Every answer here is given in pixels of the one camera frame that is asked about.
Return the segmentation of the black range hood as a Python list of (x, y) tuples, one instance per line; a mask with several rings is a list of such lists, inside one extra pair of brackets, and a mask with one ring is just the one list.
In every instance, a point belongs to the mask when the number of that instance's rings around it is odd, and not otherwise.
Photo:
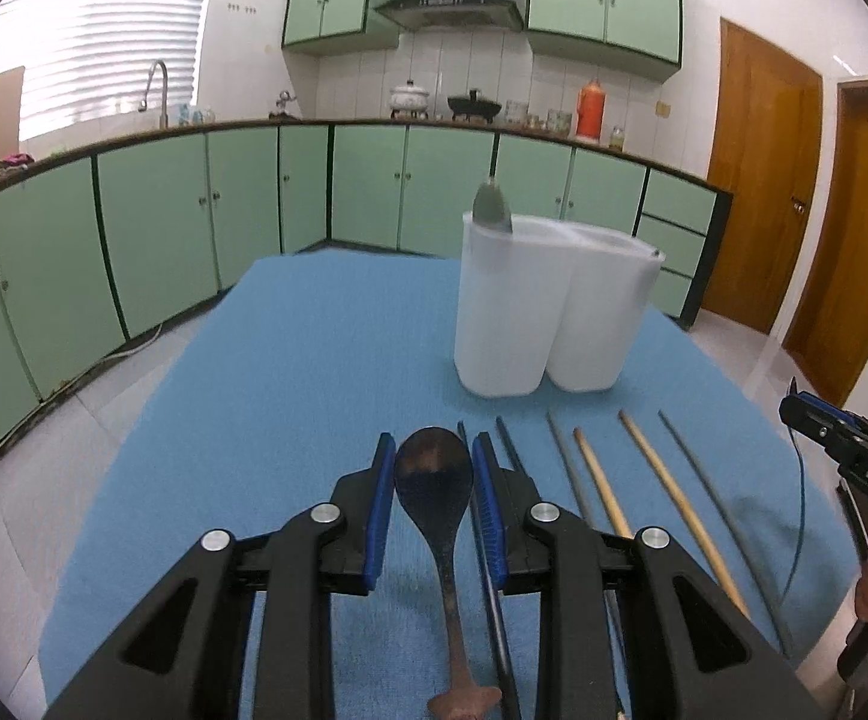
[(390, 0), (375, 11), (404, 31), (525, 29), (523, 16), (513, 0)]

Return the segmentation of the orange thermos flask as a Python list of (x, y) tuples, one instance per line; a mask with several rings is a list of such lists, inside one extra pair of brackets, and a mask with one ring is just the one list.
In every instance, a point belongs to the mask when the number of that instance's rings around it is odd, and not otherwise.
[(598, 142), (603, 128), (605, 115), (606, 93), (598, 80), (591, 80), (580, 88), (577, 96), (577, 128), (578, 138), (588, 138)]

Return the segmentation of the white plastic utensil holder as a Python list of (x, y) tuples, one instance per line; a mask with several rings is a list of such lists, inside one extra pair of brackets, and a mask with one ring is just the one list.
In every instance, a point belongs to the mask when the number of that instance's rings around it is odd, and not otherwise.
[(607, 227), (515, 215), (500, 232), (463, 215), (453, 362), (484, 398), (609, 390), (639, 333), (665, 254)]

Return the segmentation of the blue table cloth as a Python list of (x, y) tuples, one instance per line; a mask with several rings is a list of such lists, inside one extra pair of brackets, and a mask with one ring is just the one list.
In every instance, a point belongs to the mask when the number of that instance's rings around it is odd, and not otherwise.
[(87, 514), (41, 636), (50, 695), (212, 528), (271, 532), (364, 468), (382, 434), (425, 426), (497, 433), (502, 416), (539, 492), (572, 507), (546, 411), (580, 427), (630, 525), (689, 530), (617, 417), (644, 431), (728, 562), (759, 631), (774, 629), (717, 507), (658, 418), (699, 455), (754, 561), (785, 598), (803, 658), (854, 585), (857, 553), (792, 445), (658, 310), (645, 314), (616, 385), (484, 400), (453, 364), (458, 263), (322, 250), (256, 262), (160, 383)]

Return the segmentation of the small glass jar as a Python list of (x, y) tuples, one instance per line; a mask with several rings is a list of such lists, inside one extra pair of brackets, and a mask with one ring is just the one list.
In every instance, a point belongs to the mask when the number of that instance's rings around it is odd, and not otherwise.
[(626, 133), (624, 133), (623, 127), (614, 127), (611, 130), (611, 135), (609, 135), (609, 149), (616, 149), (616, 151), (621, 151), (624, 148), (624, 137), (626, 137)]

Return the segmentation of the black chopstick gold band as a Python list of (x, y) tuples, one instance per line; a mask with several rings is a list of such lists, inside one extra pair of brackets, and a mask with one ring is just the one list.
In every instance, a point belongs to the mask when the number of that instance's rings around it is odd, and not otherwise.
[(488, 618), (489, 639), (491, 639), (492, 660), (498, 687), (502, 691), (500, 711), (504, 720), (520, 720), (520, 699), (516, 689), (515, 674), (510, 661), (509, 639), (505, 631), (504, 614), (500, 606), (498, 591), (492, 582), (489, 572), (488, 544), (481, 528), (481, 512), (477, 504), (476, 491), (471, 491), (471, 527), (473, 527), (474, 543), (476, 543), (477, 565), (481, 575), (481, 592), (484, 598), (484, 610)]
[(528, 476), (527, 468), (523, 465), (523, 460), (521, 460), (520, 452), (516, 450), (515, 442), (513, 442), (512, 436), (510, 436), (509, 427), (505, 424), (502, 416), (498, 416), (495, 418), (495, 427), (497, 427), (498, 437), (500, 437), (500, 442), (504, 445), (505, 454), (509, 457), (510, 463), (512, 463), (512, 468), (515, 473), (519, 475)]

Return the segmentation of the green lower kitchen cabinets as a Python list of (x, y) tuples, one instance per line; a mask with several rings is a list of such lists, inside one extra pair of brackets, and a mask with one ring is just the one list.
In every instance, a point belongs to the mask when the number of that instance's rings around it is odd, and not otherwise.
[(660, 247), (653, 305), (696, 320), (731, 195), (644, 158), (447, 122), (134, 135), (0, 179), (0, 447), (116, 349), (221, 296), (258, 259), (329, 244), (453, 257), (488, 177), (516, 213)]

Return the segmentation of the black wok on stove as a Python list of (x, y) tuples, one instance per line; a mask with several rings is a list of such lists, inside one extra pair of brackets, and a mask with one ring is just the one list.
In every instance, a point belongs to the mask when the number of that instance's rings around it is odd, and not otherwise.
[(470, 89), (468, 93), (457, 94), (448, 98), (448, 109), (452, 119), (458, 121), (482, 121), (492, 124), (500, 114), (502, 106), (491, 99), (484, 98), (479, 89)]

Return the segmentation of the wooden door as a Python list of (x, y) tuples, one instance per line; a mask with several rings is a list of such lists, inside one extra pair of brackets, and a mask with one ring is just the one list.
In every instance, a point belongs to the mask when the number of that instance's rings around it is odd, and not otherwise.
[(719, 104), (707, 179), (731, 208), (702, 307), (769, 332), (815, 195), (822, 78), (764, 37), (720, 23)]
[(868, 80), (837, 92), (831, 187), (783, 348), (816, 392), (842, 406), (868, 362)]

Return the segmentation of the dark metal spoon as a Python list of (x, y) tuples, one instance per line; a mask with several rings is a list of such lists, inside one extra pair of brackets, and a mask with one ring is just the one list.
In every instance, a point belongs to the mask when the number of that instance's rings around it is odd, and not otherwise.
[(448, 689), (427, 702), (435, 718), (484, 718), (500, 704), (502, 691), (474, 681), (466, 655), (455, 582), (455, 544), (471, 491), (470, 452), (445, 427), (422, 427), (395, 458), (395, 489), (404, 512), (434, 558), (447, 631)]

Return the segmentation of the white cooking pot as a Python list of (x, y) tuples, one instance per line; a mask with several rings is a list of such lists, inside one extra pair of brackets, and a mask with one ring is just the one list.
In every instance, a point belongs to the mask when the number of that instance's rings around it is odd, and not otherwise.
[(431, 107), (431, 93), (413, 80), (390, 89), (390, 117), (392, 119), (427, 119)]

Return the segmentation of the grey spoon in holder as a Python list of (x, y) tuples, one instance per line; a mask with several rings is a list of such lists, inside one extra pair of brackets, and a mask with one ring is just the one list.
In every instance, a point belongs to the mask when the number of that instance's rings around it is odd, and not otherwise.
[(486, 227), (495, 232), (512, 234), (513, 224), (509, 205), (505, 202), (504, 193), (498, 187), (494, 177), (488, 177), (479, 188), (473, 200), (471, 218), (477, 226)]

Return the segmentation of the light wooden chopstick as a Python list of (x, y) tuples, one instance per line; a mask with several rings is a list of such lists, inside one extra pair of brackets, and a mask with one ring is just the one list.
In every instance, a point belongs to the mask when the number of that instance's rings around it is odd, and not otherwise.
[(644, 431), (635, 424), (634, 419), (624, 410), (617, 411), (617, 417), (630, 438), (634, 440), (634, 444), (637, 445), (640, 454), (647, 460), (653, 473), (660, 479), (660, 483), (662, 483), (663, 489), (665, 489), (669, 499), (673, 500), (674, 507), (680, 512), (681, 518), (686, 523), (686, 527), (690, 531), (692, 538), (694, 538), (697, 546), (701, 548), (705, 559), (707, 559), (708, 565), (713, 571), (713, 577), (717, 578), (717, 582), (720, 583), (720, 587), (728, 595), (728, 598), (733, 601), (733, 605), (744, 616), (749, 616), (749, 608), (746, 605), (746, 601), (744, 601), (740, 589), (738, 589), (738, 585), (736, 585), (733, 575), (731, 575), (730, 569), (726, 565), (725, 559), (723, 559), (722, 553), (717, 548), (717, 544), (713, 543), (712, 536), (708, 534), (707, 528), (702, 523), (701, 517), (697, 515), (696, 509), (694, 509), (694, 505), (690, 502), (689, 497), (686, 496), (673, 473), (668, 470), (668, 466), (666, 466), (663, 458), (655, 450), (655, 447), (648, 442)]
[(605, 507), (612, 531), (617, 536), (631, 539), (634, 536), (634, 532), (630, 528), (629, 522), (627, 522), (623, 509), (619, 505), (619, 500), (617, 500), (616, 494), (614, 494), (611, 484), (609, 484), (608, 478), (606, 478), (605, 470), (603, 470), (600, 460), (598, 460), (598, 457), (593, 452), (593, 447), (588, 442), (587, 436), (585, 436), (584, 431), (580, 427), (575, 427), (572, 435), (578, 450), (580, 450), (580, 454), (584, 457), (585, 465), (587, 465), (588, 472), (591, 479), (593, 479), (594, 486), (596, 486), (596, 491), (600, 494), (601, 504)]

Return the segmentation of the white window blinds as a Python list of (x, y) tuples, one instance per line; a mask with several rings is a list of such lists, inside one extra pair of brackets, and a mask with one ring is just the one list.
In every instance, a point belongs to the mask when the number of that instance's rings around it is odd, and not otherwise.
[(1, 0), (0, 73), (24, 68), (19, 137), (193, 101), (208, 0)]

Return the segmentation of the grey metal chopstick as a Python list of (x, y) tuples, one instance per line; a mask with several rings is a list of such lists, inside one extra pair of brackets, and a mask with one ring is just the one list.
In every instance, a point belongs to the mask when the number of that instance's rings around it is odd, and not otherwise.
[(747, 570), (751, 574), (751, 577), (753, 577), (756, 587), (758, 587), (762, 603), (764, 603), (765, 609), (769, 613), (770, 621), (772, 621), (774, 631), (776, 631), (777, 637), (779, 638), (780, 651), (782, 652), (782, 655), (785, 656), (786, 660), (790, 660), (793, 655), (793, 637), (792, 634), (790, 634), (790, 629), (788, 629), (785, 619), (783, 619), (782, 610), (780, 609), (779, 595), (777, 595), (774, 587), (770, 585), (767, 575), (761, 571), (758, 562), (754, 561), (754, 551), (753, 548), (751, 548), (749, 539), (747, 539), (746, 535), (741, 531), (740, 523), (738, 523), (738, 520), (736, 520), (735, 516), (731, 513), (730, 507), (726, 505), (725, 499), (723, 499), (719, 489), (717, 489), (717, 486), (713, 484), (712, 479), (708, 476), (707, 470), (704, 468), (704, 465), (702, 465), (699, 455), (697, 455), (696, 452), (690, 448), (690, 445), (687, 444), (680, 429), (674, 426), (673, 421), (669, 419), (669, 416), (665, 411), (658, 411), (658, 418), (663, 422), (663, 426), (668, 429), (674, 442), (676, 442), (678, 447), (680, 447), (681, 452), (683, 452), (687, 461), (690, 463), (690, 468), (694, 470), (697, 478), (699, 478), (702, 486), (704, 486), (708, 497), (712, 500), (713, 505), (717, 507), (717, 511), (719, 511), (720, 517), (722, 517), (723, 523), (725, 523), (725, 527), (728, 528), (731, 538), (735, 541), (736, 550), (740, 551), (740, 554), (743, 556), (744, 564), (746, 564)]
[[(564, 436), (564, 431), (562, 431), (559, 424), (557, 424), (554, 411), (546, 411), (546, 421), (548, 421), (549, 429), (551, 429), (552, 438), (554, 439), (555, 447), (557, 447), (557, 452), (561, 455), (562, 466), (564, 466), (564, 470), (566, 470), (570, 489), (572, 489), (573, 500), (575, 500), (575, 504), (577, 504), (580, 517), (584, 519), (585, 525), (587, 525), (588, 528), (594, 528), (594, 516), (593, 511), (591, 510), (590, 501), (588, 500), (588, 497), (585, 496), (584, 488), (582, 488), (582, 481), (580, 481), (580, 475), (577, 472), (577, 468), (575, 468), (575, 465), (572, 463), (572, 455), (570, 455), (566, 436)], [(606, 608), (608, 608), (609, 619), (611, 619), (609, 630), (613, 634), (616, 634), (617, 624), (619, 624), (619, 608), (617, 608), (616, 596), (614, 596), (614, 593), (606, 593), (605, 603)]]

